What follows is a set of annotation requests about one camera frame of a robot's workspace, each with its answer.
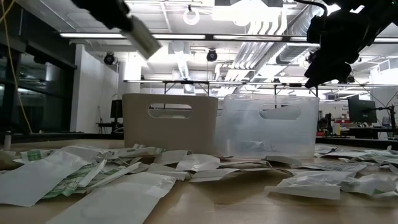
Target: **black camera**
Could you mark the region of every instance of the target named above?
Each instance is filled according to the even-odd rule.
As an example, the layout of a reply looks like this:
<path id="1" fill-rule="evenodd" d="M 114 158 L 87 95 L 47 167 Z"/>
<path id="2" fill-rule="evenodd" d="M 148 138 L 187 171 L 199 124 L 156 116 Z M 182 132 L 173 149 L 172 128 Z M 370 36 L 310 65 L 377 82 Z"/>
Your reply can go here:
<path id="1" fill-rule="evenodd" d="M 217 60 L 217 53 L 215 49 L 210 49 L 207 53 L 207 61 L 208 62 L 215 62 Z"/>
<path id="2" fill-rule="evenodd" d="M 104 58 L 106 65 L 114 65 L 118 62 L 118 58 L 114 56 L 114 52 L 107 52 Z"/>

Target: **table surface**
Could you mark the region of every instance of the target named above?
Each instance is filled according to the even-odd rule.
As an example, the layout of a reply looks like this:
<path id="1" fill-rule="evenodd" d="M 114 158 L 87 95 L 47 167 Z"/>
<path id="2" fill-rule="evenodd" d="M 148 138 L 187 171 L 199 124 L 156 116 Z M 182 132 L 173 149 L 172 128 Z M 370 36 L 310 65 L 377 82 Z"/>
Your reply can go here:
<path id="1" fill-rule="evenodd" d="M 60 148 L 86 144 L 118 148 L 123 141 L 72 140 L 15 144 L 13 149 Z M 305 163 L 321 162 L 310 159 Z M 389 171 L 368 167 L 359 174 L 393 176 Z M 252 172 L 207 183 L 176 182 L 162 198 L 145 223 L 254 224 L 254 223 L 398 223 L 398 198 L 372 198 L 342 192 L 341 200 L 324 200 L 264 192 L 265 186 L 277 185 L 286 175 L 278 172 Z M 41 200 L 33 207 L 0 205 L 0 223 L 45 223 L 83 195 Z"/>

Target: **beige plastic bin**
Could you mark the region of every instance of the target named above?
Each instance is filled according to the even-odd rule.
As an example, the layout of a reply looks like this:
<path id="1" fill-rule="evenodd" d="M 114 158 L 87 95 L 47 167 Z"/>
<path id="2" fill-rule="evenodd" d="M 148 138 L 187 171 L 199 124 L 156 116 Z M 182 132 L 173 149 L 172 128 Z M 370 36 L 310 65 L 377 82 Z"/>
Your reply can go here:
<path id="1" fill-rule="evenodd" d="M 154 104 L 189 105 L 192 110 L 152 110 Z M 214 154 L 218 99 L 209 96 L 123 95 L 124 145 Z"/>

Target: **air duct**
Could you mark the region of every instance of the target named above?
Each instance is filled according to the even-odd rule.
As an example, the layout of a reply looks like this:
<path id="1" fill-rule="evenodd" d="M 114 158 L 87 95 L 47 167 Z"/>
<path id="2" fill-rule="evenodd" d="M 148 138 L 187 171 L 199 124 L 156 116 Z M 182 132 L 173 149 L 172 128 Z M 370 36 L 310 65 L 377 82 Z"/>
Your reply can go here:
<path id="1" fill-rule="evenodd" d="M 309 6 L 306 12 L 290 27 L 284 35 L 300 35 L 306 36 L 308 27 L 311 24 L 311 19 L 322 13 L 322 9 L 317 6 Z M 299 55 L 303 54 L 308 47 L 289 45 L 286 43 L 276 43 L 268 50 L 266 56 L 261 60 L 257 66 L 257 74 L 260 73 L 263 77 L 273 77 L 277 73 L 283 71 L 285 66 L 292 63 Z"/>

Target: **ceiling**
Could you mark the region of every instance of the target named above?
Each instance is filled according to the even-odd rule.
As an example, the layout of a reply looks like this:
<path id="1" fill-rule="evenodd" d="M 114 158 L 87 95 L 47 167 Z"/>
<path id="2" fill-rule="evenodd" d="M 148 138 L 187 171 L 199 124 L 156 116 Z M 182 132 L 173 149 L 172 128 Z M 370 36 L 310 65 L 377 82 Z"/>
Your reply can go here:
<path id="1" fill-rule="evenodd" d="M 96 21 L 87 11 L 77 8 L 73 5 L 71 0 L 17 0 L 17 2 L 57 29 L 60 32 L 118 32 L 115 30 L 107 30 L 102 23 Z M 184 19 L 183 14 L 187 9 L 187 3 L 170 4 L 164 3 L 150 3 L 150 1 L 129 1 L 131 12 L 137 16 L 144 24 L 155 33 L 180 33 L 180 34 L 247 34 L 249 25 L 237 26 L 231 21 L 215 21 L 211 13 L 215 8 L 215 0 L 201 0 L 192 1 L 192 6 L 200 13 L 200 18 L 197 24 L 188 25 Z M 304 5 L 297 4 L 296 7 L 285 8 L 287 15 L 287 22 L 292 19 L 303 9 Z M 398 28 L 394 25 L 389 26 L 382 34 L 382 36 L 398 36 Z M 83 42 L 86 49 L 97 55 L 104 56 L 106 52 L 113 51 L 120 60 L 126 60 L 129 52 L 134 48 L 126 40 L 86 40 Z M 169 41 L 162 41 L 163 46 L 167 46 Z M 191 41 L 189 42 L 191 56 L 187 61 L 189 70 L 211 71 L 214 72 L 218 63 L 225 61 L 233 61 L 239 50 L 241 50 L 242 42 L 207 42 L 207 41 Z M 207 62 L 206 55 L 208 49 L 214 48 L 218 53 L 217 62 Z M 364 60 L 353 65 L 353 67 L 360 67 L 367 61 L 374 60 L 381 57 L 398 57 L 398 45 L 372 45 L 366 47 L 362 52 Z M 297 57 L 296 61 L 288 67 L 282 69 L 283 80 L 295 80 L 299 82 L 300 79 L 304 82 L 304 72 L 306 71 L 306 64 L 303 57 Z M 165 74 L 172 73 L 172 70 L 177 70 L 176 62 L 168 60 L 149 60 L 142 67 L 143 75 Z M 367 69 L 359 70 L 358 77 L 368 76 Z"/>

